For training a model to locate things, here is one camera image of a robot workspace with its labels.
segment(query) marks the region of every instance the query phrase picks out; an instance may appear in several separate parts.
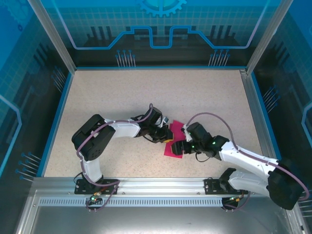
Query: speckled beige tabletop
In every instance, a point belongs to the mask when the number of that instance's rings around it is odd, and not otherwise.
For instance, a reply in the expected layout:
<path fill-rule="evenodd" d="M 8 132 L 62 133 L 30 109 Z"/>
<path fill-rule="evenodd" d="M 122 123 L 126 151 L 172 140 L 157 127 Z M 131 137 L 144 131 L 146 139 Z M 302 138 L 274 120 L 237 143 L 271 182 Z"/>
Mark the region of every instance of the speckled beige tabletop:
<path fill-rule="evenodd" d="M 238 145 L 261 153 L 239 71 L 77 71 L 45 176 L 68 177 L 81 171 L 71 138 L 93 114 L 128 119 L 144 114 L 150 102 L 169 122 L 186 123 L 203 111 L 220 115 L 232 127 Z M 196 121 L 213 136 L 230 137 L 224 124 L 214 117 L 201 116 Z M 194 155 L 168 157 L 163 155 L 164 149 L 165 144 L 153 144 L 142 137 L 113 139 L 100 158 L 102 173 L 105 177 L 213 177 L 228 167 L 237 167 L 214 158 L 200 163 Z"/>

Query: pink cloth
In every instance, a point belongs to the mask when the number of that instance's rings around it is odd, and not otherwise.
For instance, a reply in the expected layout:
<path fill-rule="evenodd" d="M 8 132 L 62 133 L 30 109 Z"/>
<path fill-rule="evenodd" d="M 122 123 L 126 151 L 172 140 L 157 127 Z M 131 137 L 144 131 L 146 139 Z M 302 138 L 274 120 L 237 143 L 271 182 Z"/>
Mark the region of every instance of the pink cloth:
<path fill-rule="evenodd" d="M 183 123 L 176 121 L 176 120 L 174 120 L 173 123 L 170 124 L 169 129 L 174 134 L 174 140 L 166 143 L 165 152 L 164 152 L 165 156 L 182 158 L 183 155 L 175 155 L 174 153 L 172 153 L 171 146 L 176 141 L 185 140 L 185 135 L 181 131 L 181 128 L 183 127 L 183 125 L 184 125 Z"/>

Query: robotic arm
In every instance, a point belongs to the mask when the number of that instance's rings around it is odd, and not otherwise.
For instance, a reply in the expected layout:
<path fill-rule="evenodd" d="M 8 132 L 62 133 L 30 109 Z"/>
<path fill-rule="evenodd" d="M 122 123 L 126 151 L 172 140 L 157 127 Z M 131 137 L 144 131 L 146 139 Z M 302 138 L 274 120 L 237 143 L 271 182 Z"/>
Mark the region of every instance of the robotic arm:
<path fill-rule="evenodd" d="M 149 112 L 150 110 L 144 115 L 128 119 L 128 122 L 114 122 L 104 127 L 82 147 L 79 154 L 83 157 L 83 167 L 92 182 L 101 184 L 103 175 L 100 170 L 98 157 L 103 153 L 111 139 L 117 137 L 145 137 L 145 135 L 149 135 L 152 138 L 150 141 L 154 143 L 173 140 L 173 134 L 167 125 L 168 118 L 164 117 L 162 112 L 155 107 L 153 107 L 150 115 Z M 146 119 L 142 122 L 133 123 L 144 118 Z M 72 142 L 75 149 L 77 150 L 99 126 L 108 122 L 111 122 L 111 120 L 103 119 L 100 115 L 93 115 L 73 135 Z"/>
<path fill-rule="evenodd" d="M 189 126 L 184 125 L 182 131 L 186 140 L 172 145 L 175 155 L 203 153 L 251 172 L 228 168 L 219 179 L 220 187 L 224 191 L 230 192 L 235 189 L 263 194 L 287 210 L 291 210 L 301 196 L 303 192 L 301 185 L 274 166 L 282 167 L 294 174 L 295 169 L 290 162 L 264 157 L 240 147 L 237 150 L 229 139 L 222 136 L 212 137 L 198 122 Z"/>

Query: glass enclosure wall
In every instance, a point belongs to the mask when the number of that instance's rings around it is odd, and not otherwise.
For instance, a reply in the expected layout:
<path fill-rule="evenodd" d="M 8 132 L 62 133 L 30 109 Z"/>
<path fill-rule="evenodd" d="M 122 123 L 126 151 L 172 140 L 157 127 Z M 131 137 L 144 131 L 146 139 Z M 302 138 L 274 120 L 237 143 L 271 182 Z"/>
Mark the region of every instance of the glass enclosure wall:
<path fill-rule="evenodd" d="M 254 71 L 280 155 L 296 164 L 309 186 L 312 186 L 311 8 L 312 1 L 293 1 Z M 312 202 L 303 204 L 311 210 Z"/>
<path fill-rule="evenodd" d="M 76 66 L 245 66 L 280 0 L 42 0 Z"/>
<path fill-rule="evenodd" d="M 27 1 L 0 0 L 0 223 L 14 232 L 68 70 Z"/>

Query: gear graphic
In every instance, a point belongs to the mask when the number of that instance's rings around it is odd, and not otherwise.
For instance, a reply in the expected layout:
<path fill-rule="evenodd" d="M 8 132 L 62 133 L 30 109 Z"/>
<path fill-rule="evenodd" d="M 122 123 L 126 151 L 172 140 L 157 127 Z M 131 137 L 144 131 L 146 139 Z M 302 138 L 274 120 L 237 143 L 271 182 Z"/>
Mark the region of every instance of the gear graphic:
<path fill-rule="evenodd" d="M 11 16 L 22 24 L 28 17 L 27 0 L 0 0 L 0 7 L 4 6 L 10 12 Z"/>
<path fill-rule="evenodd" d="M 137 0 L 141 6 L 141 10 L 145 10 L 147 14 L 151 13 L 153 17 L 167 17 L 175 14 L 176 10 L 182 9 L 182 4 L 186 4 L 186 0 Z"/>

